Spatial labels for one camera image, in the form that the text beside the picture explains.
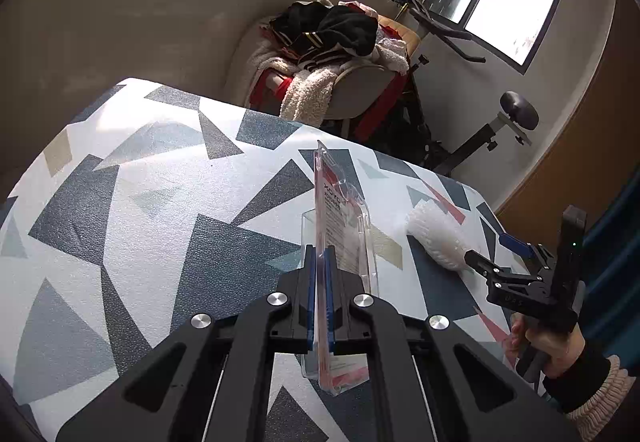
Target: white fluffy duster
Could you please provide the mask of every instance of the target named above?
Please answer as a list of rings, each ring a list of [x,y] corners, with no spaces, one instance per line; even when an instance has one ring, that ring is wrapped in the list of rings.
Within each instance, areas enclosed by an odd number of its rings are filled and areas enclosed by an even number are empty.
[[[409,212],[406,231],[422,244],[431,258],[450,271],[465,269],[465,253],[476,249],[458,222],[444,214],[433,200],[420,200]]]

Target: bike seat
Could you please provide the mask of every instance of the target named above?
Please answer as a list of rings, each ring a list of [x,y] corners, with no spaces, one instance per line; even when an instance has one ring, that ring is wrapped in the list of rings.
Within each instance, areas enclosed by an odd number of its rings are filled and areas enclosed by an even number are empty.
[[[500,97],[500,106],[510,120],[522,128],[533,130],[538,126],[540,118],[536,109],[520,94],[505,92]]]

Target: plastic packaging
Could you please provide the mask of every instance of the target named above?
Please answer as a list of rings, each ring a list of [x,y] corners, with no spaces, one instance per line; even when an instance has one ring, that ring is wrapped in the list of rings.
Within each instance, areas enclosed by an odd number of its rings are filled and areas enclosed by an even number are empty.
[[[365,292],[378,295],[378,273],[370,234],[369,210],[362,195],[346,181],[344,172],[318,141],[314,155],[316,209],[303,214],[302,244],[315,233],[316,319],[314,350],[303,356],[303,375],[317,378],[320,387],[338,395],[369,378],[367,356],[334,356],[328,331],[324,250],[333,245],[338,269],[362,278]]]

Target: table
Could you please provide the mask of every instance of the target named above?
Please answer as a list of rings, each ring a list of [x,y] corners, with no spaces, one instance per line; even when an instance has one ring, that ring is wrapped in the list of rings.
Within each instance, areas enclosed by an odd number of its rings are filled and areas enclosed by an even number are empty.
[[[0,375],[46,440],[169,332],[203,309],[239,313],[300,263],[314,207],[312,152],[332,151],[369,206],[380,296],[438,313],[497,357],[508,312],[472,271],[450,273],[407,237],[434,199],[484,256],[524,273],[481,195],[320,130],[127,79],[31,164],[0,213]],[[338,397],[274,363],[266,440],[374,440],[369,383]]]

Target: pile of clothes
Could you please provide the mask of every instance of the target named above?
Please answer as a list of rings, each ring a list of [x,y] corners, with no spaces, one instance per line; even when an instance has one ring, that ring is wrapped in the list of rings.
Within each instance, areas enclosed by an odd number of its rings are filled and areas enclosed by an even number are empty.
[[[340,73],[379,64],[406,74],[406,44],[391,28],[380,26],[375,10],[359,2],[296,2],[260,25],[264,40],[246,66],[242,90],[248,101],[268,69],[287,78],[280,117],[319,127]]]

